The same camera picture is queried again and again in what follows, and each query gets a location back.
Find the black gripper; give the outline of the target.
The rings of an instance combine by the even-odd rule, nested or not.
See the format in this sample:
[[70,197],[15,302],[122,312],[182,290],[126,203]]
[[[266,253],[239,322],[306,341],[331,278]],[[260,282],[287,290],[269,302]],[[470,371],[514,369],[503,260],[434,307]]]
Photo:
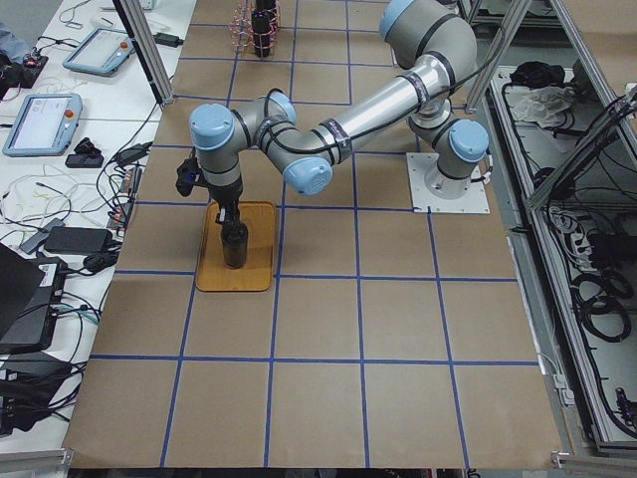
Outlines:
[[215,186],[213,188],[213,199],[218,204],[219,209],[215,219],[217,224],[228,228],[240,226],[239,199],[242,193],[242,186]]

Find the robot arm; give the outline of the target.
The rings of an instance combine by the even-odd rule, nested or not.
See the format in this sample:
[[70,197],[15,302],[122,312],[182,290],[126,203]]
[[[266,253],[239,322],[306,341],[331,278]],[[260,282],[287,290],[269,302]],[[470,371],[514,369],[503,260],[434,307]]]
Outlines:
[[392,1],[379,33],[401,74],[376,92],[315,128],[297,128],[290,99],[273,91],[235,110],[204,104],[190,115],[193,150],[180,166],[178,190],[204,187],[219,206],[217,223],[241,223],[241,151],[258,148],[297,193],[322,192],[332,169],[381,131],[406,120],[434,149],[437,160],[425,185],[447,200],[462,197],[486,156],[489,136],[476,121],[458,119],[451,96],[476,76],[477,41],[472,27],[437,1]]

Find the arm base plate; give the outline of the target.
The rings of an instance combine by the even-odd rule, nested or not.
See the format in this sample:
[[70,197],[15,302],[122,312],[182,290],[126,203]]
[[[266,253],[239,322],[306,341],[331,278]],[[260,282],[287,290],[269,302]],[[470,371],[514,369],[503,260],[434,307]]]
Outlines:
[[489,214],[480,167],[470,177],[450,179],[438,169],[437,153],[406,154],[412,209],[417,213]]

